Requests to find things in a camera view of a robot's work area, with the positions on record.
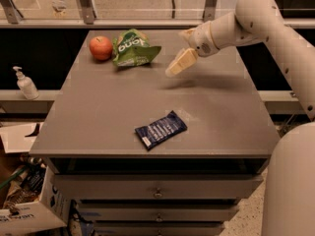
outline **apple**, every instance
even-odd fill
[[[95,36],[90,40],[89,44],[92,56],[97,60],[107,60],[112,54],[112,43],[106,36]]]

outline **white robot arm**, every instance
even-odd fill
[[[191,47],[190,57],[178,55],[177,61],[182,58],[182,62],[180,66],[173,62],[166,70],[168,76],[192,66],[198,56],[214,55],[227,46],[264,42],[305,113],[311,120],[315,118],[315,48],[284,25],[275,0],[238,0],[235,13],[185,30],[181,35]]]
[[[235,13],[181,33],[190,45],[166,70],[175,76],[197,57],[264,42],[310,120],[315,117],[315,48],[284,25],[274,0],[239,0]],[[262,236],[314,235],[315,123],[288,132],[268,166]]]

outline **chip bag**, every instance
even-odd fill
[[[129,29],[113,39],[116,55],[113,63],[118,67],[141,66],[151,63],[160,49],[160,46],[150,46],[148,37],[139,30]]]

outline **soap dispenser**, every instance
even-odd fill
[[[21,70],[22,67],[14,66],[13,69],[17,72],[16,75],[18,77],[18,87],[20,88],[23,95],[26,99],[35,99],[39,96],[38,90],[33,83],[32,79],[25,76]]]

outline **snack bar wrapper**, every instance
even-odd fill
[[[141,66],[151,63],[160,49],[160,46],[150,46],[149,38],[139,30],[129,29],[113,39],[116,55],[113,62],[118,67]]]
[[[186,124],[171,111],[148,126],[136,128],[135,131],[147,150],[154,148],[171,137],[187,130]]]

